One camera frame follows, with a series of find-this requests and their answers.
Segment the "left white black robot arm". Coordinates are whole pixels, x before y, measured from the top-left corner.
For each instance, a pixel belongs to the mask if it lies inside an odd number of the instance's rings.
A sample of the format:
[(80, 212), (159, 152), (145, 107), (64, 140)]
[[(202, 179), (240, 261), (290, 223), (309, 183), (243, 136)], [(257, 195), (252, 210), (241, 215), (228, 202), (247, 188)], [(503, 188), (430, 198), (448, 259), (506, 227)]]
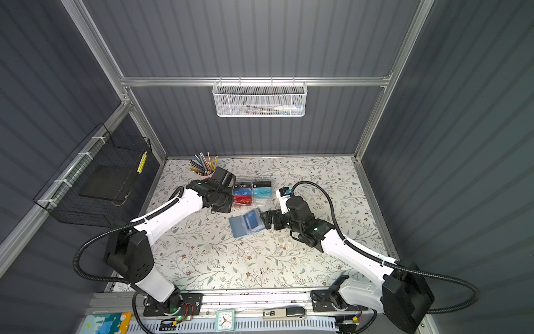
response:
[(150, 297), (165, 314), (178, 313), (182, 308), (181, 292), (157, 268), (152, 247), (168, 230), (202, 209), (230, 212), (235, 182), (234, 174), (217, 167), (211, 177), (178, 187), (162, 206), (133, 219), (133, 227), (111, 233), (104, 262), (127, 285)]

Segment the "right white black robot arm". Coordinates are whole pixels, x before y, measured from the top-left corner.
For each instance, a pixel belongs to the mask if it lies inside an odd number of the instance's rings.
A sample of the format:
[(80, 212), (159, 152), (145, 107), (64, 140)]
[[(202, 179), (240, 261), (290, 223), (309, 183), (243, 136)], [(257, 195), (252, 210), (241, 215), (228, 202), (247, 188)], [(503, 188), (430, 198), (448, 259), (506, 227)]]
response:
[(315, 311), (345, 311), (367, 308), (384, 314), (405, 333), (414, 333), (435, 298), (425, 279), (390, 268), (392, 257), (382, 256), (365, 246), (352, 249), (335, 225), (316, 218), (300, 196), (285, 196), (279, 210), (260, 214), (266, 229), (288, 229), (297, 241), (321, 253), (336, 257), (367, 277), (363, 283), (342, 274), (327, 290), (314, 290)]

